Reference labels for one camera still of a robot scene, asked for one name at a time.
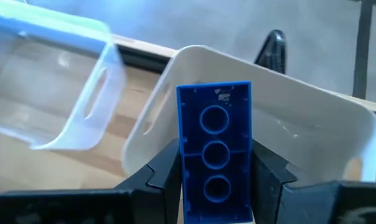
white plastic bin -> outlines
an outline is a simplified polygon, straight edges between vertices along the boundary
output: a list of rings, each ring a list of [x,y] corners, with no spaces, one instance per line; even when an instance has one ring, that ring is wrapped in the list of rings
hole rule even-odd
[[[315,86],[201,46],[186,47],[169,62],[123,148],[126,173],[136,172],[178,137],[176,85],[235,80],[251,80],[253,139],[322,180],[342,179],[348,163],[360,161],[359,179],[376,181],[376,114]],[[148,116],[163,96],[147,129]]]
[[[32,149],[89,149],[125,85],[102,22],[0,1],[0,132]]]

clamp jaw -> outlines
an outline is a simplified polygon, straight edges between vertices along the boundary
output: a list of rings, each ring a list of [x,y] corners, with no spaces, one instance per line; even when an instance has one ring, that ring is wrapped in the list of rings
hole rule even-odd
[[[376,223],[376,183],[320,182],[253,140],[251,207],[257,224]],[[0,223],[177,223],[178,139],[109,190],[0,194]]]

wooden surface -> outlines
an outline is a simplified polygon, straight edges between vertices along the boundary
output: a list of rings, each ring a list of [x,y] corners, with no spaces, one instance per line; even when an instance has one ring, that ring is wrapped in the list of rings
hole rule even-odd
[[[32,189],[110,188],[125,179],[121,148],[158,74],[126,68],[128,83],[105,136],[92,150],[33,151],[0,134],[0,192]]]

blue lego brick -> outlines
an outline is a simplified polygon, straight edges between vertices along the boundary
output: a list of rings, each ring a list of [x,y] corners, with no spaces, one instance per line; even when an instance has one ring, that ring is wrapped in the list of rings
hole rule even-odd
[[[176,90],[184,223],[251,222],[250,82]]]

clear plastic bin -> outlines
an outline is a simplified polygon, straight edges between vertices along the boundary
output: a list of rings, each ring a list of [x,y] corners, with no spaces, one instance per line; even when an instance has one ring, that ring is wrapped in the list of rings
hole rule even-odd
[[[1,133],[32,149],[89,149],[124,85],[104,23],[0,1]]]

